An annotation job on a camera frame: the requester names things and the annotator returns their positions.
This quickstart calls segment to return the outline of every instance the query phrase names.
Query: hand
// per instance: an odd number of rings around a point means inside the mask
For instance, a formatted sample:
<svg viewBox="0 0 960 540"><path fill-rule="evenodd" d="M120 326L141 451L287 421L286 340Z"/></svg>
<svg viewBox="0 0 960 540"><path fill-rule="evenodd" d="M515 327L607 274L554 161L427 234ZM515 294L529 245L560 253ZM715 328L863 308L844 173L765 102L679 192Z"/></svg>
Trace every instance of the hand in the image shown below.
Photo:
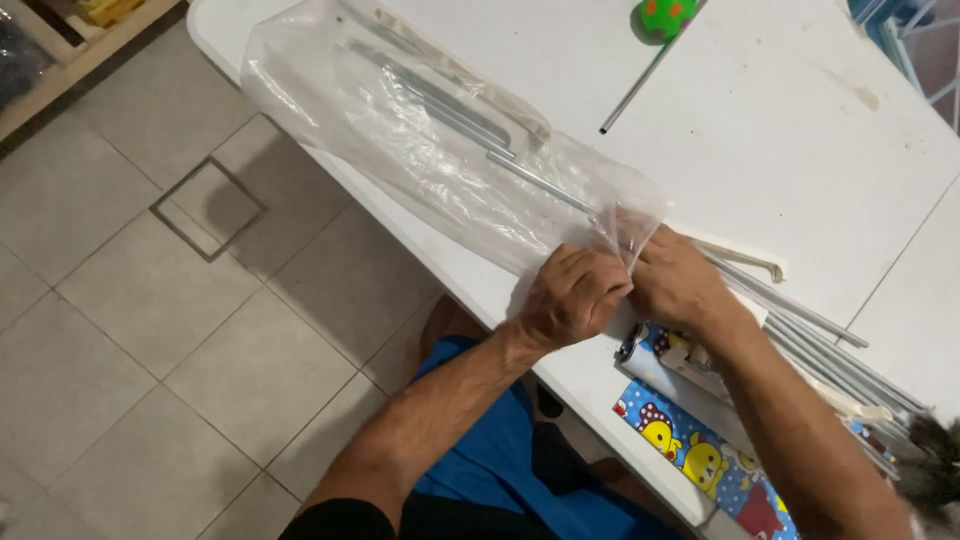
<svg viewBox="0 0 960 540"><path fill-rule="evenodd" d="M689 238L666 225L643 247L634 287L630 301L638 315L697 338L723 331L718 325L739 324L744 315L752 319Z"/></svg>
<svg viewBox="0 0 960 540"><path fill-rule="evenodd" d="M600 333L633 288L619 258L561 244L540 268L511 322L530 346L550 353Z"/></svg>

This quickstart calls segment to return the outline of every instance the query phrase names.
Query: wooden shelf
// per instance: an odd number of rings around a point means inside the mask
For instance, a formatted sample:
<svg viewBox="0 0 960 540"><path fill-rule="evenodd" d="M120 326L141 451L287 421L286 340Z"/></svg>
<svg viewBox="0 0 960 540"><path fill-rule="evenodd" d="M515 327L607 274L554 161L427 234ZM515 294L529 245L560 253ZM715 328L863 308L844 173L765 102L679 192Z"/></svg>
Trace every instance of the wooden shelf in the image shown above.
<svg viewBox="0 0 960 540"><path fill-rule="evenodd" d="M0 140L6 138L7 135L13 133L27 120L43 110L44 107L50 105L51 102L93 71L101 62L120 50L131 39L143 32L154 21L170 11L180 1L147 0L127 18L108 30L92 26L84 20L79 12L70 11L70 7L66 3L59 3L54 0L48 1L47 3L51 8L57 11L60 16L63 16L67 24L86 39L86 42L79 47L73 47L20 0L0 0L0 7L4 10L8 6L12 6L11 16L14 17L24 33L36 41L58 62L58 64L44 71L40 80L36 82L30 92L0 111ZM26 10L29 13L20 13L14 10Z"/></svg>

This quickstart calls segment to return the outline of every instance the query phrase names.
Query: blue shorts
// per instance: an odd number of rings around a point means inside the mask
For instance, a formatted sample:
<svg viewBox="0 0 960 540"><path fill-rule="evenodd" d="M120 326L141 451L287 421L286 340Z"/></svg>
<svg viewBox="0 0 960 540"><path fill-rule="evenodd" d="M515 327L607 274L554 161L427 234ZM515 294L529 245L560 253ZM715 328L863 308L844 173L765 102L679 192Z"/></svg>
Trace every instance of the blue shorts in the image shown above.
<svg viewBox="0 0 960 540"><path fill-rule="evenodd" d="M442 337L414 380L476 344L462 335ZM534 438L533 406L518 381L420 478L414 491L536 514L563 540L680 538L598 481L555 495L557 489L551 491L534 473Z"/></svg>

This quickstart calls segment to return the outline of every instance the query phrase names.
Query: green ball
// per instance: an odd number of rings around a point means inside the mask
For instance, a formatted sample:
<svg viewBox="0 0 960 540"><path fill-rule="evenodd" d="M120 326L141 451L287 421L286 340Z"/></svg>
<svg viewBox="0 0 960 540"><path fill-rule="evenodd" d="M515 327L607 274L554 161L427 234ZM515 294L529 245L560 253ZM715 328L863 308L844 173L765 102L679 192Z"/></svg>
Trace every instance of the green ball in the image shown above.
<svg viewBox="0 0 960 540"><path fill-rule="evenodd" d="M696 9L696 0L643 0L640 20L651 36L669 40L690 23Z"/></svg>

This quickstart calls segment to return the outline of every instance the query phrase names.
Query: tile floor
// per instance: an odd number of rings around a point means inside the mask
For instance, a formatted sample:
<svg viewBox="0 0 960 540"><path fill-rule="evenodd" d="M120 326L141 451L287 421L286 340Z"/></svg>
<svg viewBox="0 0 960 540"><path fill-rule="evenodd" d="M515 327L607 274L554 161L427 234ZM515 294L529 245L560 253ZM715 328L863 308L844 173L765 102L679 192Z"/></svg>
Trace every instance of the tile floor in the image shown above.
<svg viewBox="0 0 960 540"><path fill-rule="evenodd" d="M2 538L276 537L440 294L177 22L0 161Z"/></svg>

